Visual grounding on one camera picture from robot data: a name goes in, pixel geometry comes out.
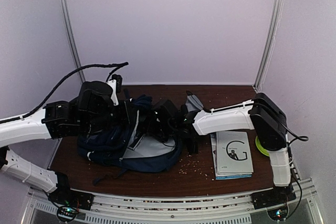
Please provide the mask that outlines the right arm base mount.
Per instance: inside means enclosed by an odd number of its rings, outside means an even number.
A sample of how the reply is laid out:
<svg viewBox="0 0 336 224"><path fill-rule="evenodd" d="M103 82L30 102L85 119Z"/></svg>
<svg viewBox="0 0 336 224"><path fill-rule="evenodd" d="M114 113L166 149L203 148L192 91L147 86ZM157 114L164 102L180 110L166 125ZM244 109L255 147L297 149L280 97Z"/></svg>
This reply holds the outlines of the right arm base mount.
<svg viewBox="0 0 336 224"><path fill-rule="evenodd" d="M298 199L295 208L290 211L289 202ZM268 217L277 223L287 221L298 209L302 201L302 187L299 186L299 196L296 196L292 184L287 187L274 187L251 194L255 210L266 209Z"/></svg>

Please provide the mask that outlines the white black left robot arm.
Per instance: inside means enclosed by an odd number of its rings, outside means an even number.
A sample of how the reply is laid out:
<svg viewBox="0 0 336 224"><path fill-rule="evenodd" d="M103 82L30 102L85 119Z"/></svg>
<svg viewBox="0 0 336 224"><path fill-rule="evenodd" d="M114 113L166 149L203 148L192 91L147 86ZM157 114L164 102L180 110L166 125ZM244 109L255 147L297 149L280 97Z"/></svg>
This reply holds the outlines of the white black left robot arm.
<svg viewBox="0 0 336 224"><path fill-rule="evenodd" d="M27 114L1 120L1 173L55 194L64 205L76 197L67 175L44 169L17 155L10 145L31 140L87 136L117 123L131 121L135 104L118 99L116 80L84 82L71 101L43 102L43 107Z"/></svg>

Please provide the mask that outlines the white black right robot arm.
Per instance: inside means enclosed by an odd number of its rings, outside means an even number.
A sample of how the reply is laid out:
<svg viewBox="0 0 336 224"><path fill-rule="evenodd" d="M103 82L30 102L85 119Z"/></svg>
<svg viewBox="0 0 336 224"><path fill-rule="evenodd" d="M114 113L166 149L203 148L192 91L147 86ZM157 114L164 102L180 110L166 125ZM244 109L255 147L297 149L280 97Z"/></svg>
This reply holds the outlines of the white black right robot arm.
<svg viewBox="0 0 336 224"><path fill-rule="evenodd" d="M289 196L291 172L287 118L264 93L218 109L204 108L198 97L189 93L187 102L180 109L165 99L157 102L153 111L165 135L176 134L184 139L194 140L198 136L234 130L255 131L261 146L270 156L275 188L269 192L269 199L279 204Z"/></svg>

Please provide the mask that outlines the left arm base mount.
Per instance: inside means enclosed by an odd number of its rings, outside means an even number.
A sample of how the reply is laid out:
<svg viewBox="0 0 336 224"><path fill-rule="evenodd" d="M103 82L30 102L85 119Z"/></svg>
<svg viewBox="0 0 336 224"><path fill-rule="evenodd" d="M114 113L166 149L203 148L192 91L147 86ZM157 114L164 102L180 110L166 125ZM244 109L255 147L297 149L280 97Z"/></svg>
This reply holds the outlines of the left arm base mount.
<svg viewBox="0 0 336 224"><path fill-rule="evenodd" d="M57 208L56 217L62 223L75 220L80 214L79 210L90 210L94 195L70 188L68 176L55 172L57 177L56 190L46 193L48 200Z"/></svg>

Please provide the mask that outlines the navy blue student backpack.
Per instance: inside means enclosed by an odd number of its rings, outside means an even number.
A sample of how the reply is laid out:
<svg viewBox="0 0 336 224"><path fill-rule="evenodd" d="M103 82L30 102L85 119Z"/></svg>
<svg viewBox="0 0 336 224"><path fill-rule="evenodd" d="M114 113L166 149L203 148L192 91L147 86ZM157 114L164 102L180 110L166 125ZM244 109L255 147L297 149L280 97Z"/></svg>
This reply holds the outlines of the navy blue student backpack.
<svg viewBox="0 0 336 224"><path fill-rule="evenodd" d="M77 152L88 161L106 167L119 167L120 174L128 170L159 173L169 170L182 151L182 140L170 137L159 142L149 135L152 116L152 97L141 95L128 98L138 107L136 122L116 126L77 138Z"/></svg>

